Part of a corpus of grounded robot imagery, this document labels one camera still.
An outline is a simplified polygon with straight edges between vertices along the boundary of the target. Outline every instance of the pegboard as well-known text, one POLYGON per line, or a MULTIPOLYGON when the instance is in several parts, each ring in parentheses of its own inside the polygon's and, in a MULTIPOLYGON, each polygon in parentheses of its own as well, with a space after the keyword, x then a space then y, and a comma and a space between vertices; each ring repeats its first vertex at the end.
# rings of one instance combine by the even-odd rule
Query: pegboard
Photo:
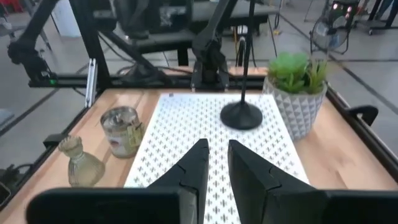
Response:
POLYGON ((220 111, 239 94, 163 94, 159 98, 125 187, 147 187, 166 173, 201 138, 210 147, 206 224, 240 223, 228 174, 228 141, 238 140, 290 175, 308 183, 302 163, 271 95, 246 95, 260 108, 262 124, 237 131, 220 111))

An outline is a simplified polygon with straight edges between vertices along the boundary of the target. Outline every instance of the wooden table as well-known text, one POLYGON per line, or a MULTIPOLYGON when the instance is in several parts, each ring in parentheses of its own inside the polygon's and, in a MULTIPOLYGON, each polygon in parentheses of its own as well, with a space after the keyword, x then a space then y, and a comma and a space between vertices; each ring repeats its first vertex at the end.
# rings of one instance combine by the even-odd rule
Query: wooden table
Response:
MULTIPOLYGON (((241 74, 241 69, 230 70, 241 74)), ((264 75, 265 68, 250 74, 264 75)), ((97 187, 123 187, 134 158, 117 159, 101 128, 100 117, 116 106, 133 106, 147 126, 161 93, 189 90, 106 90, 70 132, 80 136, 86 152, 106 164, 104 177, 97 187)), ((308 136, 295 142, 310 183, 319 189, 397 190, 398 186, 351 127, 325 100, 308 136)), ((31 198, 44 190, 69 187, 68 157, 54 151, 0 213, 0 223, 22 224, 31 198)))

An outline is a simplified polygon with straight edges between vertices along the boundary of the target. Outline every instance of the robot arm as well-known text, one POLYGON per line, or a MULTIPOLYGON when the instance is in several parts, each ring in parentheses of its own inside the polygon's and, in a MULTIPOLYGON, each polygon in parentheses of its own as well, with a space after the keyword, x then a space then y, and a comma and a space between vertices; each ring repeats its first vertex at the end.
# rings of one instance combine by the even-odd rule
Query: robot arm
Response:
POLYGON ((36 40, 58 0, 42 0, 24 33, 8 47, 8 56, 14 64, 23 64, 32 81, 51 76, 48 66, 35 50, 36 40))

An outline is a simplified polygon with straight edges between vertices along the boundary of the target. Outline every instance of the succulent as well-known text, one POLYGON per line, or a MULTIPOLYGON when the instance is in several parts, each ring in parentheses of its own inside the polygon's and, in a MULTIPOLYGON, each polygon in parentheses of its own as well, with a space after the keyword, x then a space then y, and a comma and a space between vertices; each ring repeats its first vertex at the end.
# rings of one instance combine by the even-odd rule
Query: succulent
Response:
POLYGON ((326 60, 308 60, 305 53, 281 53, 269 64, 269 80, 287 93, 316 94, 326 80, 326 60))

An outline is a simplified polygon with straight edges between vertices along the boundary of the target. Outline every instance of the plant pot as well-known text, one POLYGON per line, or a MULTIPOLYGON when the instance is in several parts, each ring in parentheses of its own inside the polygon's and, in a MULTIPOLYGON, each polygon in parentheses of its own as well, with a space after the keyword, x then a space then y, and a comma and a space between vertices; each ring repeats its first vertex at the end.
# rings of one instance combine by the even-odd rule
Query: plant pot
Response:
POLYGON ((290 94, 275 88, 268 78, 264 80, 262 87, 263 93, 274 96, 280 115, 293 141, 304 138, 310 132, 326 90, 327 85, 324 84, 323 90, 314 95, 290 94))

